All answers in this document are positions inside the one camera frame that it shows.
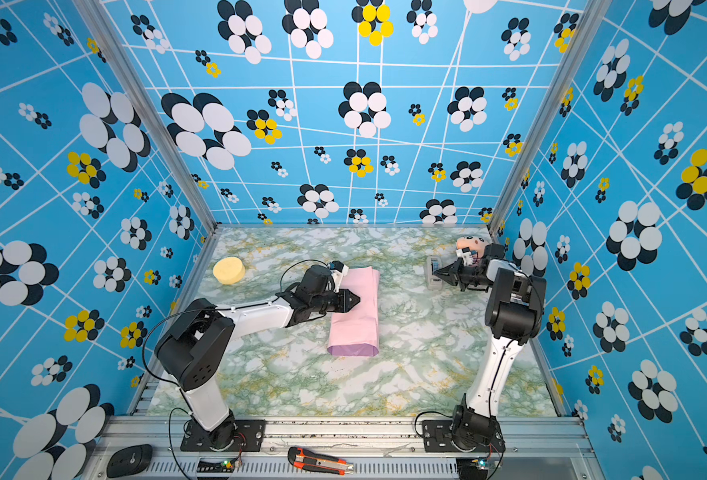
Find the small grey white device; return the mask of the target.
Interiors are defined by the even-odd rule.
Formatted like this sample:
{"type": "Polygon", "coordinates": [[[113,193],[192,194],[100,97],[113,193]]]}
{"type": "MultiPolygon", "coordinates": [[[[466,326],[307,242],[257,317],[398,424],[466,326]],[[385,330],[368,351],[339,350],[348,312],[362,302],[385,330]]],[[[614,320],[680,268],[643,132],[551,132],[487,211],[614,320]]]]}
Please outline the small grey white device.
{"type": "Polygon", "coordinates": [[[439,256],[429,256],[425,260],[425,280],[427,280],[427,289],[442,290],[443,281],[435,276],[435,272],[441,268],[441,258],[439,256]]]}

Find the purple wrapping paper sheet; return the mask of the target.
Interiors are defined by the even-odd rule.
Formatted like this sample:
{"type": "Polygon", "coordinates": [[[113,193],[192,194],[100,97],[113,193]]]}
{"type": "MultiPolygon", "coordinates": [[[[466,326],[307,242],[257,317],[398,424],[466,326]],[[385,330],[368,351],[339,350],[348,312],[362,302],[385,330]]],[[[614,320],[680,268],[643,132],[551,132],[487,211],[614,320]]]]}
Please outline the purple wrapping paper sheet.
{"type": "Polygon", "coordinates": [[[359,296],[348,313],[334,313],[328,352],[338,357],[375,357],[379,354],[379,271],[355,268],[343,279],[342,288],[359,296]]]}

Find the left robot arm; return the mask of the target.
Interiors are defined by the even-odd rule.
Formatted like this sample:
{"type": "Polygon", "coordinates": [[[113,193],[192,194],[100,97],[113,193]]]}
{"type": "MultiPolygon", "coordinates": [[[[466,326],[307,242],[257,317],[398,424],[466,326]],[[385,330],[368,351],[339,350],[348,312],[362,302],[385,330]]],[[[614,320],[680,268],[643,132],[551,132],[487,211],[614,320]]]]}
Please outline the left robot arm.
{"type": "Polygon", "coordinates": [[[157,343],[155,356],[165,372],[175,378],[193,417],[190,437],[182,448],[225,451],[239,437],[237,420],[227,406],[216,374],[229,344],[266,330],[290,328],[325,317],[348,313],[361,296],[345,288],[350,268],[339,261],[315,264],[301,281],[273,297],[241,305],[194,300],[180,312],[157,343]]]}

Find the pink plush doll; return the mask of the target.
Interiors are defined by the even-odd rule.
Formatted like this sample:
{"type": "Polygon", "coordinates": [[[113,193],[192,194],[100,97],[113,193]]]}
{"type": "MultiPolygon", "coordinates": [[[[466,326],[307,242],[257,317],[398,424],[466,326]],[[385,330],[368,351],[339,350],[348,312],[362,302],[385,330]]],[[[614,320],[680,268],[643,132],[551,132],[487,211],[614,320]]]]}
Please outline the pink plush doll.
{"type": "Polygon", "coordinates": [[[483,256],[485,253],[485,250],[487,249],[487,246],[489,243],[487,241],[483,240],[481,237],[477,236],[463,236],[455,242],[455,249],[457,250],[464,250],[467,249],[471,251],[471,253],[475,253],[479,256],[483,256]]]}

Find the yellow round sponge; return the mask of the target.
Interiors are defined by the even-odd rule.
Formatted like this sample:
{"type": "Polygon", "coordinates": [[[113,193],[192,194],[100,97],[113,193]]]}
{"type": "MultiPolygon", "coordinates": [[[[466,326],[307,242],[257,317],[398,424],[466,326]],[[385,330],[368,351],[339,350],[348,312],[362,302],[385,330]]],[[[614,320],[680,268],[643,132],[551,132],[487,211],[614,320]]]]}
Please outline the yellow round sponge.
{"type": "Polygon", "coordinates": [[[240,282],[246,275],[244,262],[237,257],[227,257],[219,260],[213,267],[213,276],[222,285],[233,285],[240,282]]]}

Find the orange black utility knife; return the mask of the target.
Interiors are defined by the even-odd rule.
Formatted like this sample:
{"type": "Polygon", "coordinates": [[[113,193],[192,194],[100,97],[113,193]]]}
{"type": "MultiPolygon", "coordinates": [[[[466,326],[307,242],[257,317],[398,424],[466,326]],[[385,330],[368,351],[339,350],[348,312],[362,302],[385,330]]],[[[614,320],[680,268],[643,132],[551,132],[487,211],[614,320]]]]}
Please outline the orange black utility knife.
{"type": "Polygon", "coordinates": [[[345,476],[353,474],[355,467],[346,460],[335,456],[313,452],[308,448],[290,447],[289,462],[298,469],[323,474],[345,476]]]}

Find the right small circuit board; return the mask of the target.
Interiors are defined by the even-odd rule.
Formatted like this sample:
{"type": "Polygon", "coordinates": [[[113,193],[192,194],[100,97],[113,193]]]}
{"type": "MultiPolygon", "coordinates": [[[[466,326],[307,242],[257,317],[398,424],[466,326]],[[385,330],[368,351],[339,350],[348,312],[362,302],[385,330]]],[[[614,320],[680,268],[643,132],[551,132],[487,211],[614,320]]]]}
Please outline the right small circuit board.
{"type": "Polygon", "coordinates": [[[459,477],[486,478],[489,475],[491,463],[489,463],[489,460],[481,458],[457,458],[455,466],[457,466],[457,475],[459,477]]]}

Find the small circuit board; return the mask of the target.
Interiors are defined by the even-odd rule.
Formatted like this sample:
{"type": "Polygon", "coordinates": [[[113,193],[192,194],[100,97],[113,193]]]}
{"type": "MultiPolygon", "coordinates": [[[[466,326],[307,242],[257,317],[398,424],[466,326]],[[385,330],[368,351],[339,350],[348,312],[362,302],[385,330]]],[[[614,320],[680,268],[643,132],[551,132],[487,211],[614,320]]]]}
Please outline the small circuit board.
{"type": "Polygon", "coordinates": [[[231,459],[201,459],[197,465],[198,473],[233,473],[241,463],[231,459]]]}
{"type": "Polygon", "coordinates": [[[457,475],[459,477],[486,478],[489,475],[491,463],[489,463],[489,460],[481,458],[457,458],[455,466],[457,466],[457,475]]]}

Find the left small circuit board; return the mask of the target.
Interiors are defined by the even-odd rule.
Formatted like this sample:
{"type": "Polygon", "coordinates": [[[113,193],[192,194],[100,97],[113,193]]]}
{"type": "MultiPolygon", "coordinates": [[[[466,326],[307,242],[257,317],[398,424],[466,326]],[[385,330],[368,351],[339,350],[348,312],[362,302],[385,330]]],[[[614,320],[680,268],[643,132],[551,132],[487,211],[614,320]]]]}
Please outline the left small circuit board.
{"type": "Polygon", "coordinates": [[[233,473],[241,463],[231,459],[201,459],[197,465],[198,473],[233,473]]]}

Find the black computer mouse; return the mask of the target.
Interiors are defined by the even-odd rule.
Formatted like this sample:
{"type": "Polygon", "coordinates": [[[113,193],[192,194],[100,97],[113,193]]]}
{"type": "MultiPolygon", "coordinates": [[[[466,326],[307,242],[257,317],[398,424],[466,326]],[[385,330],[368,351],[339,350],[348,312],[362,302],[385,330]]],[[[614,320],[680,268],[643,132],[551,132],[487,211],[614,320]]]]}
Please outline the black computer mouse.
{"type": "Polygon", "coordinates": [[[138,475],[151,465],[154,450],[151,444],[138,444],[118,450],[109,459],[106,467],[108,479],[138,475]]]}

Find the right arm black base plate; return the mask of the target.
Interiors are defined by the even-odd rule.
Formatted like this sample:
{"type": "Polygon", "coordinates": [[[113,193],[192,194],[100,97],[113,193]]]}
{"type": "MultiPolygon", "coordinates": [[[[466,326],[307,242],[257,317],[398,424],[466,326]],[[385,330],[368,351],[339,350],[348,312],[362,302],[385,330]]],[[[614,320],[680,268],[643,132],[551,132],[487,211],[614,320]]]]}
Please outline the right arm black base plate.
{"type": "Polygon", "coordinates": [[[505,439],[501,425],[493,418],[482,426],[461,424],[453,426],[451,420],[425,420],[423,448],[427,453],[505,453],[505,439]]]}

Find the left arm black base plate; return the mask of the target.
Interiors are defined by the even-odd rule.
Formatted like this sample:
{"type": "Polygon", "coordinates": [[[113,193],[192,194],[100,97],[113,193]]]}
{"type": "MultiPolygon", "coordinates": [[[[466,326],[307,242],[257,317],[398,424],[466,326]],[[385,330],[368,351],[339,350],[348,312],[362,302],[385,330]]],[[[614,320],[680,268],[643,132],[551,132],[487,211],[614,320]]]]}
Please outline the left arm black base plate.
{"type": "Polygon", "coordinates": [[[265,420],[236,420],[209,432],[195,420],[184,425],[183,452],[259,452],[265,438],[265,420]]]}

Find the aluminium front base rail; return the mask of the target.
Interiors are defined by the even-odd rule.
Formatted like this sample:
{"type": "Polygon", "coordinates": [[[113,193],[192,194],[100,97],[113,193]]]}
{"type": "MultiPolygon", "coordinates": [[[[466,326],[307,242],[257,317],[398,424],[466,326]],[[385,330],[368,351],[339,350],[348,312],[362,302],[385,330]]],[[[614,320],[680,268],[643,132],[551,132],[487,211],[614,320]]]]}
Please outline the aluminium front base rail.
{"type": "Polygon", "coordinates": [[[457,479],[457,458],[489,460],[487,479],[603,479],[583,424],[575,418],[503,418],[505,453],[427,453],[409,417],[269,417],[259,452],[183,452],[183,417],[121,417],[109,423],[85,466],[86,479],[105,479],[110,457],[151,444],[140,479],[312,479],[288,460],[290,447],[346,460],[349,479],[457,479]],[[238,460],[233,473],[198,473],[201,459],[238,460]]]}

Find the aluminium frame post right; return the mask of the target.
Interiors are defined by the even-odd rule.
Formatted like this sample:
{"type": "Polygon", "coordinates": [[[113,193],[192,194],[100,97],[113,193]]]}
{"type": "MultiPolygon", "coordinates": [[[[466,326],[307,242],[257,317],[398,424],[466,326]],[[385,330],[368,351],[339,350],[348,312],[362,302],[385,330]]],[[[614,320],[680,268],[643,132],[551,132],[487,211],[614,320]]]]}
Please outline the aluminium frame post right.
{"type": "Polygon", "coordinates": [[[567,52],[563,54],[563,61],[559,64],[559,68],[555,72],[555,77],[537,110],[537,115],[531,124],[531,129],[525,136],[525,145],[523,152],[517,156],[517,160],[513,164],[513,169],[505,182],[505,187],[495,204],[493,210],[493,218],[487,228],[493,242],[499,243],[499,234],[497,230],[501,224],[507,219],[507,214],[513,205],[513,200],[517,197],[519,191],[519,182],[527,173],[529,166],[537,156],[537,150],[541,147],[545,134],[549,131],[555,114],[557,114],[557,106],[563,99],[563,94],[567,92],[579,66],[583,63],[593,40],[597,35],[597,30],[601,26],[601,22],[607,14],[611,6],[611,0],[593,0],[587,2],[587,7],[581,14],[581,23],[577,28],[577,35],[574,40],[571,40],[571,46],[567,48],[567,52]]]}

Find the aluminium frame post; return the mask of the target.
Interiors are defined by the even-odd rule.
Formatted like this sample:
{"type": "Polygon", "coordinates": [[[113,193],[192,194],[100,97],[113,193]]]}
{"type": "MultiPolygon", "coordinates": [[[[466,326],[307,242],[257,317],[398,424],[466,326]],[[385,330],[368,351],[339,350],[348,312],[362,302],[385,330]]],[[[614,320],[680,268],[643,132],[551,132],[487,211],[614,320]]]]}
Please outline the aluminium frame post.
{"type": "Polygon", "coordinates": [[[73,4],[87,28],[96,36],[101,50],[108,58],[113,74],[123,87],[123,92],[127,94],[137,109],[143,124],[147,126],[149,136],[159,149],[159,154],[167,164],[173,178],[191,203],[205,230],[209,235],[213,235],[218,228],[217,222],[203,195],[193,184],[191,172],[169,136],[164,122],[157,114],[155,103],[141,82],[138,68],[131,62],[125,48],[121,46],[117,31],[110,25],[108,14],[103,10],[99,1],[77,0],[73,4]]]}
{"type": "Polygon", "coordinates": [[[487,228],[493,242],[499,243],[499,234],[497,230],[501,224],[507,219],[507,214],[513,205],[513,200],[517,197],[519,191],[519,182],[527,173],[529,166],[537,156],[537,150],[541,147],[545,134],[549,131],[555,114],[557,114],[557,106],[563,99],[563,94],[567,92],[579,66],[583,63],[593,40],[597,35],[597,30],[601,26],[601,22],[607,14],[611,6],[611,0],[593,0],[587,2],[587,7],[581,14],[581,23],[577,28],[577,35],[574,40],[571,40],[571,46],[567,48],[567,52],[563,54],[563,61],[559,64],[559,68],[555,72],[555,77],[537,110],[537,115],[531,124],[531,129],[525,136],[525,145],[523,152],[517,156],[517,160],[513,164],[513,169],[505,182],[505,187],[495,204],[493,210],[493,218],[487,228]]]}

